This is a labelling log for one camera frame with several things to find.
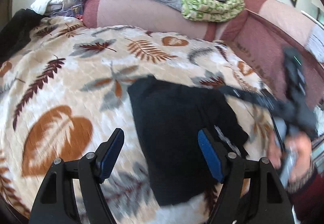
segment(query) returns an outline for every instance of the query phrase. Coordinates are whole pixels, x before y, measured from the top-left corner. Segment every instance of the orange leaf pattern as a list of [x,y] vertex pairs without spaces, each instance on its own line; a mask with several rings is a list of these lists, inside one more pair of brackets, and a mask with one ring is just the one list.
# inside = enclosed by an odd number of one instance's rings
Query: orange leaf pattern
[[12,181],[5,176],[5,173],[9,172],[9,168],[5,165],[5,161],[4,152],[0,149],[0,193],[15,209],[29,218],[30,210],[21,202],[21,199],[15,195],[16,190],[11,186]]
[[233,76],[241,86],[243,90],[246,91],[254,91],[256,92],[258,89],[256,87],[251,86],[249,83],[247,83],[244,79],[242,79],[234,70],[233,70]]
[[34,93],[37,94],[38,89],[42,89],[44,86],[44,83],[48,82],[48,77],[54,78],[54,72],[57,73],[57,70],[62,68],[62,65],[64,64],[63,60],[61,59],[55,59],[51,60],[47,63],[46,68],[44,69],[43,73],[39,76],[37,76],[37,79],[33,84],[29,85],[28,90],[25,92],[24,96],[22,97],[22,100],[20,103],[17,104],[15,114],[14,114],[14,120],[12,122],[12,127],[14,130],[16,130],[17,126],[17,119],[20,115],[20,112],[22,111],[22,108],[25,106],[25,104],[33,97]]
[[153,63],[156,63],[161,60],[165,61],[167,59],[177,58],[175,55],[163,52],[147,40],[130,41],[132,43],[128,45],[129,53],[134,54],[137,58],[140,57],[141,60],[151,60]]
[[0,77],[2,78],[9,70],[11,70],[12,64],[10,61],[5,61],[0,68]]
[[243,61],[239,61],[238,68],[240,69],[240,72],[244,76],[247,76],[247,75],[250,75],[250,74],[254,73],[254,70]]
[[265,110],[257,108],[253,105],[252,117],[254,124],[251,126],[251,132],[249,134],[251,141],[253,141],[259,134],[261,136],[262,148],[265,148],[266,140],[273,128],[265,117]]
[[188,45],[189,42],[185,39],[178,39],[177,37],[164,37],[162,44],[163,46],[182,47]]
[[31,128],[24,146],[22,175],[45,175],[56,157],[79,159],[92,138],[92,124],[75,117],[69,106],[44,113]]
[[211,77],[210,79],[207,80],[201,80],[200,84],[204,86],[212,86],[214,89],[217,89],[220,86],[225,85],[225,81],[223,77],[218,76],[218,77]]

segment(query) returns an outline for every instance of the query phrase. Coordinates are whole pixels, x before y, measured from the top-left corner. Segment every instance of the sofa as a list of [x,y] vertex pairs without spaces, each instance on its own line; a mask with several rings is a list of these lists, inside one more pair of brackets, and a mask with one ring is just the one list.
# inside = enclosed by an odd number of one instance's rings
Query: sofa
[[178,32],[212,42],[224,40],[255,69],[273,94],[285,99],[284,46],[302,54],[307,104],[313,108],[323,96],[324,68],[305,50],[316,26],[299,11],[276,0],[244,0],[246,9],[226,23],[197,22],[154,0],[87,0],[83,21],[88,28],[133,25],[152,32]]

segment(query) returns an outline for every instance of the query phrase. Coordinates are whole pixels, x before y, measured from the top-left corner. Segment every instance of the fern leaf pattern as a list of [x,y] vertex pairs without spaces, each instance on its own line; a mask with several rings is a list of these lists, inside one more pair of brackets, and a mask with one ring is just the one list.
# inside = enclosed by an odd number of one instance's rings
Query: fern leaf pattern
[[195,48],[195,49],[192,49],[189,51],[187,58],[192,64],[198,66],[198,64],[196,62],[196,58],[201,57],[201,56],[207,56],[208,54],[212,53],[213,51],[215,51],[215,50],[212,48]]
[[226,85],[224,75],[221,72],[212,73],[208,70],[205,70],[205,77],[194,77],[191,80],[199,87],[207,86],[217,89],[220,86]]
[[12,181],[7,176],[9,168],[6,166],[5,161],[4,152],[0,149],[0,193],[15,209],[29,218],[30,210],[21,202],[21,199],[15,195],[16,190],[12,187]]
[[115,38],[110,40],[103,40],[99,38],[92,41],[91,43],[75,44],[73,46],[74,51],[70,54],[70,56],[80,55],[80,58],[88,58],[104,51],[105,49],[109,49],[114,52],[117,52],[116,50],[109,47],[115,42],[116,42]]
[[205,191],[204,191],[204,200],[206,202],[206,209],[205,209],[205,213],[209,213],[209,215],[211,214],[213,208],[216,205],[216,201],[218,198],[218,194],[217,194],[217,189],[216,189],[216,185],[210,185],[208,186]]
[[51,32],[57,29],[58,24],[47,26],[34,34],[35,37],[45,37],[46,35],[52,35]]
[[154,32],[153,31],[145,31],[145,35],[148,35],[150,37],[152,37],[151,35],[153,34]]
[[111,175],[109,184],[105,182],[101,185],[109,209],[119,222],[125,215],[137,216],[140,203],[148,204],[152,199],[147,171],[138,162],[133,164],[133,171],[134,174],[118,172],[118,177]]
[[14,130],[16,130],[18,116],[20,115],[20,112],[22,111],[25,104],[34,96],[34,93],[37,94],[38,89],[41,90],[43,88],[44,83],[48,82],[49,77],[54,78],[54,72],[57,73],[57,70],[62,68],[62,65],[64,64],[63,62],[64,60],[65,58],[49,61],[43,73],[37,76],[37,79],[35,80],[34,83],[29,85],[29,88],[25,92],[24,96],[22,97],[22,100],[16,106],[14,119],[12,122],[12,127]]
[[3,99],[3,97],[6,95],[6,93],[11,89],[12,85],[16,79],[12,80],[11,82],[5,84],[3,87],[0,86],[0,102]]
[[60,37],[60,36],[63,36],[63,35],[66,35],[67,37],[75,37],[75,36],[77,36],[77,35],[81,35],[81,34],[83,34],[83,33],[78,34],[78,33],[76,32],[76,29],[83,27],[83,26],[81,26],[81,25],[74,24],[74,25],[71,25],[71,26],[68,26],[68,25],[66,25],[66,26],[67,26],[67,28],[62,29],[62,30],[58,33],[57,37]]
[[221,44],[221,43],[216,42],[214,47],[218,50],[218,52],[221,54],[221,56],[224,58],[224,60],[229,62],[228,57],[227,57],[227,53],[226,53],[226,51],[224,49],[225,46],[223,44]]
[[225,85],[225,80],[222,76],[210,77],[210,79],[201,80],[200,84],[203,86],[211,86],[214,89],[217,89],[217,88]]
[[167,59],[178,57],[163,52],[147,40],[133,41],[128,38],[126,39],[131,41],[128,45],[129,53],[135,55],[136,58],[140,58],[141,60],[151,60],[153,63],[156,63],[157,61],[165,61]]
[[243,80],[236,71],[233,70],[233,76],[241,86],[243,90],[250,91],[250,92],[257,92],[258,89],[256,87],[251,86],[249,83],[247,83],[245,80]]

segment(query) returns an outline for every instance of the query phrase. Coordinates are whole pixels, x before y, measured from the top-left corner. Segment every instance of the bed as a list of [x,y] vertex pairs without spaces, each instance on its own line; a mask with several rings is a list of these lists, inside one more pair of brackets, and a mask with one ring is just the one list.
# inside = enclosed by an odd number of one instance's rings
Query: bed
[[[157,204],[127,87],[139,77],[154,75],[210,89],[227,84],[260,91],[264,85],[284,99],[281,50],[283,45],[292,45],[302,53],[307,103],[314,107],[324,91],[323,67],[305,49],[315,23],[275,0],[244,1],[246,10],[226,23],[191,22],[153,0],[87,0],[83,22],[71,17],[44,18],[30,32],[31,42],[1,68],[4,199],[28,218],[56,157],[79,159],[107,141],[115,128],[122,128],[125,144],[112,177],[102,185],[118,223],[206,221],[221,185],[213,194],[201,194],[183,204]],[[146,51],[146,46],[154,47],[158,56]],[[245,145],[249,159],[265,156],[272,130],[268,113],[227,100],[250,136]],[[78,182],[74,185],[80,218],[87,223]]]

